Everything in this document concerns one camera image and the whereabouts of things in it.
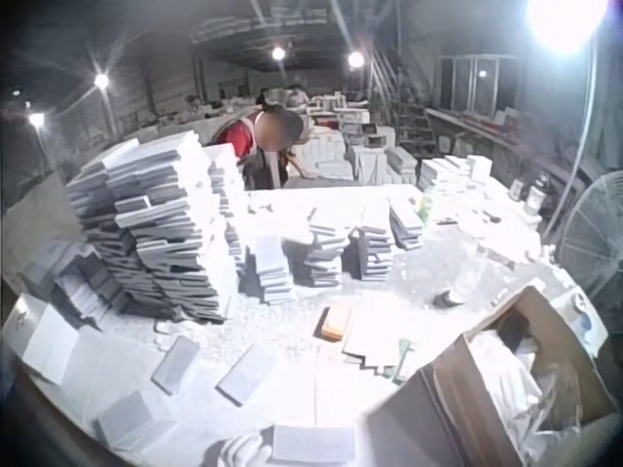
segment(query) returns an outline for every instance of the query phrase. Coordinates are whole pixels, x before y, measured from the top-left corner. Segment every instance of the red shirt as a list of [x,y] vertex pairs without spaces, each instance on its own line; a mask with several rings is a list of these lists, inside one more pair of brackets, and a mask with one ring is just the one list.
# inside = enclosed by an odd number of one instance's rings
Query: red shirt
[[[255,123],[258,113],[250,115],[248,119]],[[251,148],[253,148],[253,133],[249,131],[249,128],[240,120],[233,122],[218,136],[216,144],[232,143],[234,145],[234,152],[238,160],[249,155]]]

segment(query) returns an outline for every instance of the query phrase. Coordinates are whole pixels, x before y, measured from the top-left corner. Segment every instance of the ceiling light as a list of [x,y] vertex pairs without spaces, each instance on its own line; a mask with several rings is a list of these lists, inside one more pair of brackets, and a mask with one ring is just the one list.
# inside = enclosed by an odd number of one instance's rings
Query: ceiling light
[[348,56],[348,64],[352,68],[361,68],[365,61],[361,52],[353,52]]
[[30,114],[28,117],[30,124],[35,128],[39,129],[43,126],[43,123],[46,121],[46,116],[44,114]]
[[597,30],[608,0],[530,0],[528,21],[536,40],[557,54],[579,52]]
[[281,47],[275,47],[273,49],[273,59],[276,61],[281,61],[285,58],[285,50]]
[[109,84],[110,84],[110,80],[108,79],[108,75],[104,75],[103,73],[100,73],[99,75],[95,77],[95,85],[101,90],[105,90],[106,88],[108,88]]

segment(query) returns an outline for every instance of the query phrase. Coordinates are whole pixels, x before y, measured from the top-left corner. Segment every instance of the electric fan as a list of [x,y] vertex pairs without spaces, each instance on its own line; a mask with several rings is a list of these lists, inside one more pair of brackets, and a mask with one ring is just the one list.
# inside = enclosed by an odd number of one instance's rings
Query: electric fan
[[623,333],[622,170],[599,178],[582,195],[563,231],[559,259],[600,314],[616,310],[620,324],[611,315],[602,319],[611,333]]

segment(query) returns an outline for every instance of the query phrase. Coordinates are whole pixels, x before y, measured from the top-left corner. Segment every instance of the person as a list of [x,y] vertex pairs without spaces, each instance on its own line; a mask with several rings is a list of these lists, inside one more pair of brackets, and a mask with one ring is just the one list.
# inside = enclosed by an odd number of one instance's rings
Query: person
[[262,109],[266,109],[268,103],[266,102],[266,92],[268,92],[269,90],[267,88],[261,88],[260,89],[260,95],[257,96],[257,99],[255,99],[255,105],[259,105],[262,107]]
[[299,172],[299,176],[306,180],[313,180],[316,178],[316,175],[310,172],[307,172],[296,159],[296,154],[292,152],[292,148],[285,148],[279,151],[279,182],[281,183],[281,188],[288,181],[288,165],[292,164],[292,166]]
[[303,87],[301,85],[292,85],[289,87],[289,89],[291,90],[291,92],[288,94],[288,97],[285,101],[286,108],[296,109],[310,102],[310,98],[303,90]]
[[[301,136],[303,127],[303,120],[294,112],[267,105],[264,111],[228,124],[216,135],[214,144],[232,143],[247,188],[270,190],[282,186],[279,151],[289,148]],[[297,163],[293,165],[302,176],[307,175]]]

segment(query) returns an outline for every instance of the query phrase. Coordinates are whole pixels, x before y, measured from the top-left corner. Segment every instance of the green object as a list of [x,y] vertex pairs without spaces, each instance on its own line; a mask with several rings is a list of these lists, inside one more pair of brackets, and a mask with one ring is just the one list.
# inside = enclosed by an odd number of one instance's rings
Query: green object
[[430,193],[424,192],[424,196],[421,199],[420,211],[418,211],[418,216],[420,216],[421,221],[425,224],[428,222],[428,216],[430,215],[431,208],[432,196],[430,195]]
[[398,375],[398,371],[400,370],[400,367],[402,366],[402,362],[404,362],[405,360],[405,355],[407,355],[407,352],[409,351],[410,347],[411,347],[411,341],[409,341],[408,339],[400,340],[400,342],[398,343],[398,348],[400,350],[400,362],[395,367],[385,367],[385,370],[383,371],[384,377],[386,377],[387,379],[394,379],[396,375]]

